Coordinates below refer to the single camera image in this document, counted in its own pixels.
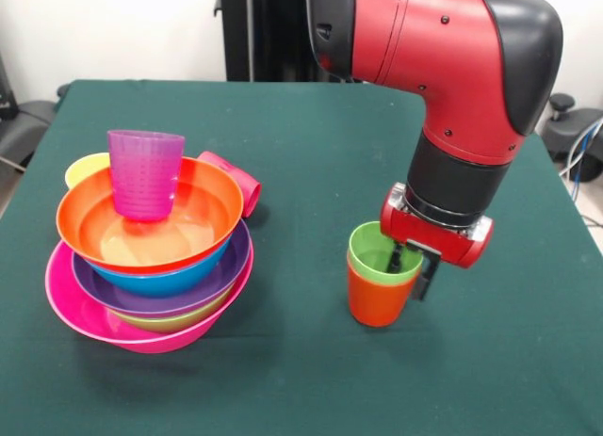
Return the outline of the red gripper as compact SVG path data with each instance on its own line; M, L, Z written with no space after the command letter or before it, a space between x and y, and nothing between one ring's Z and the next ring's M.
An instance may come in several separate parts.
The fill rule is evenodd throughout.
M473 266L488 246L494 221L482 216L468 228L447 228L420 216L405 200L405 184L394 184L381 211L381 232L394 239L387 272L401 272L403 245L412 243L423 251L426 266L416 278L413 300L423 301L441 260L463 268Z

